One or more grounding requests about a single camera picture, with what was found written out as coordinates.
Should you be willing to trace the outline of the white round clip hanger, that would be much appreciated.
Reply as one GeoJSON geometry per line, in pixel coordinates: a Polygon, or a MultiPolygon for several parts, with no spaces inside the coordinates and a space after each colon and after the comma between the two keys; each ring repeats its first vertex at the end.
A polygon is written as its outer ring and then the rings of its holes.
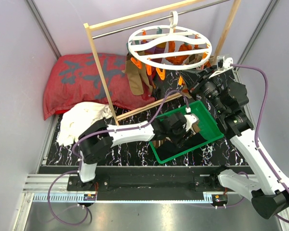
{"type": "Polygon", "coordinates": [[[135,64],[144,63],[158,69],[186,70],[204,65],[212,53],[207,37],[189,28],[178,26],[178,13],[171,11],[169,25],[148,26],[133,32],[127,43],[135,64]],[[164,53],[140,55],[160,43],[166,42],[164,53]]]}

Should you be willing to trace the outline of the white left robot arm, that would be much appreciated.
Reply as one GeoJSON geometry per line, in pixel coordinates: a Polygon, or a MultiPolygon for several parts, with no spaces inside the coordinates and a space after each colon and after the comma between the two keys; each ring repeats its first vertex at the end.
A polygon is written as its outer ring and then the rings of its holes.
{"type": "Polygon", "coordinates": [[[97,163],[105,159],[108,151],[123,143],[135,141],[161,141],[167,140],[181,147],[196,132],[193,126],[199,119],[192,113],[174,113],[162,118],[154,118],[131,125],[107,125],[105,121],[98,120],[80,136],[79,145],[82,157],[78,186],[88,191],[94,186],[97,163]]]}

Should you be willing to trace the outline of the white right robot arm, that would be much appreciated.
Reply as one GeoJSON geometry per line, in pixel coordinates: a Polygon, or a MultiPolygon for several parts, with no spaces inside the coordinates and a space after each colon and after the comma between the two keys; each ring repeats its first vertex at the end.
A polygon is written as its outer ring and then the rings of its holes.
{"type": "Polygon", "coordinates": [[[231,68],[220,72],[212,66],[183,70],[180,76],[193,98],[203,94],[212,104],[219,130],[243,154],[257,178],[252,181],[228,167],[220,167],[211,174],[210,187],[235,191],[248,199],[262,218],[269,219],[289,207],[289,178],[265,150],[258,137],[259,127],[254,127],[243,110],[249,102],[246,86],[235,81],[223,86],[217,81],[221,74],[232,72],[231,68]]]}

